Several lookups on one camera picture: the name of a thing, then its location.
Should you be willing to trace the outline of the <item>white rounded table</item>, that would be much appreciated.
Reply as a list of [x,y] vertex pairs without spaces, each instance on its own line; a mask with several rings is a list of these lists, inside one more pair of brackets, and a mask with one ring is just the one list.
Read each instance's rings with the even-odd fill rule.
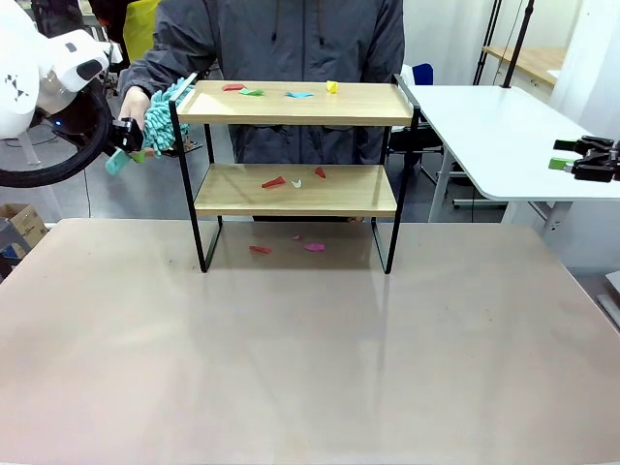
[[444,145],[444,160],[428,220],[437,223],[450,175],[457,162],[488,200],[505,202],[505,222],[527,204],[544,220],[542,232],[556,231],[575,202],[620,202],[620,183],[576,180],[549,168],[557,140],[577,140],[585,130],[517,88],[415,85],[421,114]]

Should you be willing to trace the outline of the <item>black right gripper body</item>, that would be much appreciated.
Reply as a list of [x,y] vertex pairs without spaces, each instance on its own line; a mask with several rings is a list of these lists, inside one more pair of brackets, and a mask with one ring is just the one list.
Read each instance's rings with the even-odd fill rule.
[[606,149],[589,149],[573,162],[571,174],[577,180],[611,182],[620,180],[620,145]]

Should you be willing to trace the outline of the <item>wooden desk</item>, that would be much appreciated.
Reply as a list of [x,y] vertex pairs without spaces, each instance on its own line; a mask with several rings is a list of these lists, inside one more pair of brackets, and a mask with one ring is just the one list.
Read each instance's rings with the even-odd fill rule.
[[[513,46],[484,46],[482,50],[500,62],[503,76],[512,61]],[[514,77],[522,76],[553,88],[562,70],[567,50],[561,47],[524,46],[519,52]]]

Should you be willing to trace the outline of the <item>thin black tripod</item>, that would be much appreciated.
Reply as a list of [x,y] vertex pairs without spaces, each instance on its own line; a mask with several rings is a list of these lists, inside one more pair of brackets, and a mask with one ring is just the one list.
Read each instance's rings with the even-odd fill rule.
[[497,21],[498,21],[500,12],[501,12],[502,3],[503,3],[503,0],[493,0],[491,13],[488,19],[484,39],[483,39],[482,46],[480,49],[480,55],[479,55],[479,59],[477,62],[477,68],[475,70],[475,74],[474,74],[474,78],[472,82],[473,85],[479,85],[481,82],[481,77],[482,77],[483,70],[485,67],[485,62],[486,62],[485,49],[491,45],[494,32],[495,32],[495,28],[496,28],[496,24],[497,24]]

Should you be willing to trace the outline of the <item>thick black stand pole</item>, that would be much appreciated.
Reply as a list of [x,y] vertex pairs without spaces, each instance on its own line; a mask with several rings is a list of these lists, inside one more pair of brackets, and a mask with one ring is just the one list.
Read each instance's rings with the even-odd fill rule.
[[526,6],[526,8],[524,10],[524,16],[523,16],[523,19],[522,19],[522,23],[521,23],[521,26],[520,26],[520,29],[519,29],[519,34],[517,36],[517,40],[516,40],[515,46],[513,48],[513,52],[512,52],[512,56],[511,56],[511,61],[510,61],[509,67],[507,69],[504,82],[502,84],[502,87],[505,88],[505,89],[508,89],[508,88],[511,87],[512,76],[514,74],[514,71],[515,71],[515,68],[516,68],[516,64],[517,64],[517,61],[518,61],[518,57],[519,57],[520,51],[522,49],[526,33],[527,33],[529,22],[530,22],[531,16],[532,16],[533,11],[534,11],[534,4],[535,4],[535,0],[528,0],[527,6]]

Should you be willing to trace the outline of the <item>brown cardboard box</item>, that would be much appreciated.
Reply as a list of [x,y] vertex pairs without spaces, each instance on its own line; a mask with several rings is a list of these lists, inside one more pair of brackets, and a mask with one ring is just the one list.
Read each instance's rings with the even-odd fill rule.
[[43,219],[31,204],[4,203],[0,205],[0,217],[10,220],[30,247],[47,235]]

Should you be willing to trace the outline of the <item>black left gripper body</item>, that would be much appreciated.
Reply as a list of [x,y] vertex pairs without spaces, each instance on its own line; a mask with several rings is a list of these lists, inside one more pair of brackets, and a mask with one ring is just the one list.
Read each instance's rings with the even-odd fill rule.
[[138,122],[131,117],[111,121],[110,142],[125,152],[142,150],[143,133]]

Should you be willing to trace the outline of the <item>person's right hand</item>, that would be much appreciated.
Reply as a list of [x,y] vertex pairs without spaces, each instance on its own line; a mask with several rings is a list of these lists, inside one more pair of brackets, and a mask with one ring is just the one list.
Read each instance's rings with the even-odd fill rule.
[[131,118],[136,121],[139,128],[143,131],[145,125],[145,114],[150,108],[150,98],[144,90],[138,86],[130,87],[122,102],[118,119]]

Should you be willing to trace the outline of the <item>teal chenille duster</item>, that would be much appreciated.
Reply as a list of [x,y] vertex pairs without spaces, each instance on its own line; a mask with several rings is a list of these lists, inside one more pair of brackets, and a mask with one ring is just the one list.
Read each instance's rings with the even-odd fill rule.
[[[150,108],[145,114],[142,150],[147,155],[152,154],[161,158],[165,152],[172,152],[175,147],[175,134],[171,122],[170,101],[174,100],[179,106],[181,99],[186,97],[193,85],[185,84],[182,77],[166,91],[159,90],[150,98]],[[125,152],[116,148],[115,152],[106,161],[106,171],[110,175],[120,173],[128,164],[134,162]]]

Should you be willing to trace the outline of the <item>black office chair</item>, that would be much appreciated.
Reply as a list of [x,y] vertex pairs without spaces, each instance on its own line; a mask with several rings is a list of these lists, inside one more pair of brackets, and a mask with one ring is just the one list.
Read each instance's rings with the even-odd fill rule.
[[434,185],[437,185],[437,175],[432,175],[422,164],[425,153],[445,154],[444,144],[428,123],[422,123],[416,130],[413,145],[410,145],[411,129],[403,127],[393,128],[387,144],[387,154],[398,153],[406,155],[409,150],[413,154],[413,166],[419,166],[420,172]]

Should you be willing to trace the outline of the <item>two-tier wooden shelf black frame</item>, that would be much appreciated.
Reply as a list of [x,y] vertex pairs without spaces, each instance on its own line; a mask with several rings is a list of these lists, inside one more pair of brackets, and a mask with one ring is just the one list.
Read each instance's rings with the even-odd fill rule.
[[[365,217],[393,221],[388,245],[383,245],[379,229],[372,233],[382,268],[390,273],[401,224],[407,187],[394,194],[388,182],[385,161],[388,141],[394,126],[416,130],[420,108],[401,76],[389,83],[338,83],[335,94],[326,91],[324,82],[251,81],[246,88],[262,89],[262,96],[224,92],[230,81],[201,80],[197,74],[185,78],[194,86],[179,106],[170,100],[170,116],[178,150],[186,202],[201,271],[207,271],[220,234],[214,232],[209,244],[203,244],[199,218],[226,216],[261,217]],[[288,91],[313,92],[309,98],[286,96]],[[384,130],[380,163],[373,166],[348,165],[276,165],[209,163],[199,190],[190,182],[181,127],[201,124],[253,126],[345,126],[381,127]],[[325,178],[315,174],[322,168]],[[282,176],[287,183],[264,189],[267,181]],[[302,181],[296,189],[292,181]]]

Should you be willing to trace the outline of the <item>white desk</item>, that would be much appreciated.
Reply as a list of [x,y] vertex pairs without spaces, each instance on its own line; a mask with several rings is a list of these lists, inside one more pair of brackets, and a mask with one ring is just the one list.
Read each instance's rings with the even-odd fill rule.
[[18,147],[22,150],[26,158],[27,164],[29,166],[38,166],[41,163],[41,160],[37,156],[34,145],[27,132],[24,131],[19,134],[16,139],[18,142]]

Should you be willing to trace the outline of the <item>person in grey jacket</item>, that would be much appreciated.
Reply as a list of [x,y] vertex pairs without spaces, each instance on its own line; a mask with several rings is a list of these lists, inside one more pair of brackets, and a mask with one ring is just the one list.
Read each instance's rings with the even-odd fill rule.
[[[153,47],[214,48],[223,79],[387,82],[404,54],[402,0],[163,0]],[[378,164],[382,130],[230,125],[247,164]]]

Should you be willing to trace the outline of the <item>person's right forearm grey sleeve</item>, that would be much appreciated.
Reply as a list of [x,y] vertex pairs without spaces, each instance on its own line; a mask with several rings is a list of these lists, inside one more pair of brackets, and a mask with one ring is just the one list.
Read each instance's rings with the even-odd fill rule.
[[137,87],[151,96],[166,90],[180,78],[206,71],[215,59],[214,48],[158,44],[121,73],[119,95],[126,97],[131,87]]

